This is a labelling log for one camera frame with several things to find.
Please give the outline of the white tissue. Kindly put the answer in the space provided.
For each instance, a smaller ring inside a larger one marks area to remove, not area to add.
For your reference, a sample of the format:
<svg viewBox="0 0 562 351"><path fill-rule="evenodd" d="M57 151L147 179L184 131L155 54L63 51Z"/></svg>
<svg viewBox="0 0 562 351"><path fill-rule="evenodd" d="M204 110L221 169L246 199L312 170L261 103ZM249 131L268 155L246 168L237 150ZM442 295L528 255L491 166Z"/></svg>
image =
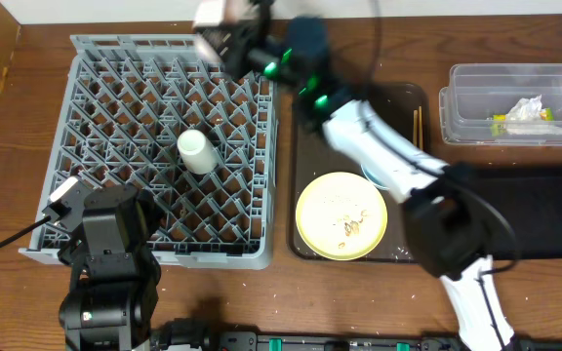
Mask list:
<svg viewBox="0 0 562 351"><path fill-rule="evenodd" d="M505 130L510 135L562 135L562 127L554 124L550 108L542 105L542 96L520 98L505 114Z"/></svg>

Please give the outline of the green snack wrapper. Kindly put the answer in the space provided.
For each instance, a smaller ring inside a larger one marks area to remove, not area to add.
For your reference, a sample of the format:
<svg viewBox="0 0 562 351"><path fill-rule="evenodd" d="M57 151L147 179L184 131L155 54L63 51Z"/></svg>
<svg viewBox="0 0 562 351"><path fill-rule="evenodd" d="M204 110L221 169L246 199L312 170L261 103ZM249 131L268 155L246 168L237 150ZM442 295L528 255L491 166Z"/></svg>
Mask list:
<svg viewBox="0 0 562 351"><path fill-rule="evenodd" d="M541 110L519 109L507 114L494 115L490 127L494 137L501 135L535 136L552 133L554 116L549 108Z"/></svg>

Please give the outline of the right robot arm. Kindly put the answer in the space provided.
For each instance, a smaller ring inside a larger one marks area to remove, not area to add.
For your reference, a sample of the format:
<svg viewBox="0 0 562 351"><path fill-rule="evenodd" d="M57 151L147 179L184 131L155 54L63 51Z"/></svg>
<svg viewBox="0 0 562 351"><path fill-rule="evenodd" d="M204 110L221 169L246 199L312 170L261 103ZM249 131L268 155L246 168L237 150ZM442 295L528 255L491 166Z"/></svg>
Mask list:
<svg viewBox="0 0 562 351"><path fill-rule="evenodd" d="M335 71L324 22L292 19L282 38L270 33L268 0L203 1L193 20L195 48L233 79L250 72L289 88L305 124L336 151L366 167L401 206L407 245L438 278L451 301L462 343L471 350L512 350L489 252L514 237L504 216L470 188L470 167L450 165L401 136L367 97Z"/></svg>

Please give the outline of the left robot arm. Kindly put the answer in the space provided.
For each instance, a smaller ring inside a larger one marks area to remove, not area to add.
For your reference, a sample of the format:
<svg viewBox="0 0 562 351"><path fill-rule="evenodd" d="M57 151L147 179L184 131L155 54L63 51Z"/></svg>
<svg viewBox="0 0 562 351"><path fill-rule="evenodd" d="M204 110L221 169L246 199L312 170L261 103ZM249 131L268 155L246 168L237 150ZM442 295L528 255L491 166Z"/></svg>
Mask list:
<svg viewBox="0 0 562 351"><path fill-rule="evenodd" d="M164 211L131 184L84 201L79 243L59 253L71 267L59 319L67 350L135 350L150 339L161 267L147 245Z"/></svg>

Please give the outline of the white cup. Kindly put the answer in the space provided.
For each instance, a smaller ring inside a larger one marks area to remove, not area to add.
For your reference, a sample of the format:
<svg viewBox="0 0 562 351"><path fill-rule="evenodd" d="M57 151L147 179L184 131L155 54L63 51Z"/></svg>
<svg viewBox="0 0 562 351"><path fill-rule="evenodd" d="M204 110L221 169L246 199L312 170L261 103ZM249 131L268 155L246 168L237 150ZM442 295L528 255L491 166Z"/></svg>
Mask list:
<svg viewBox="0 0 562 351"><path fill-rule="evenodd" d="M186 130L178 137L178 151L185 167L194 174L210 173L218 164L215 149L198 130Z"/></svg>

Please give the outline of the light blue saucer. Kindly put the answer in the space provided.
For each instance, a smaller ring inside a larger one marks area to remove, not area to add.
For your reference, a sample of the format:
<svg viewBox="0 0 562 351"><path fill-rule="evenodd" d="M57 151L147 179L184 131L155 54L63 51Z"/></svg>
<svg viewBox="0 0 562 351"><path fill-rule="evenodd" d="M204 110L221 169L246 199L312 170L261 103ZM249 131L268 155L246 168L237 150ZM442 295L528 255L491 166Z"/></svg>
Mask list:
<svg viewBox="0 0 562 351"><path fill-rule="evenodd" d="M388 191L389 188L385 185L383 185L371 172L368 168L366 168L364 165L361 165L361 171L363 173L363 176L369 180L377 189L382 190L382 191Z"/></svg>

